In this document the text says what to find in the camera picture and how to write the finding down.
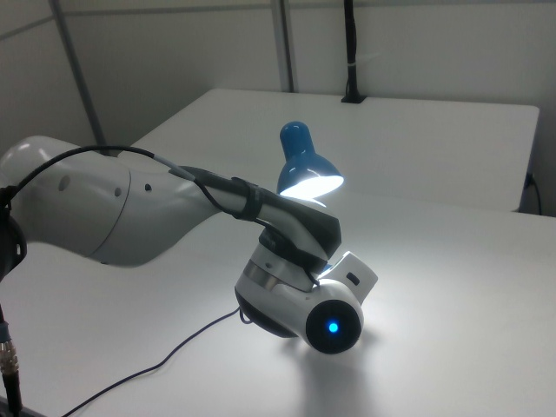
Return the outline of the dark robot gripper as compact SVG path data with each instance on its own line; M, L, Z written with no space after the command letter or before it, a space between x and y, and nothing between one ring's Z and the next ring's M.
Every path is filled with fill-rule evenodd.
M319 279L334 280L346 285L356 300L363 304L377 283L378 276L357 255L347 251L338 262L324 270Z

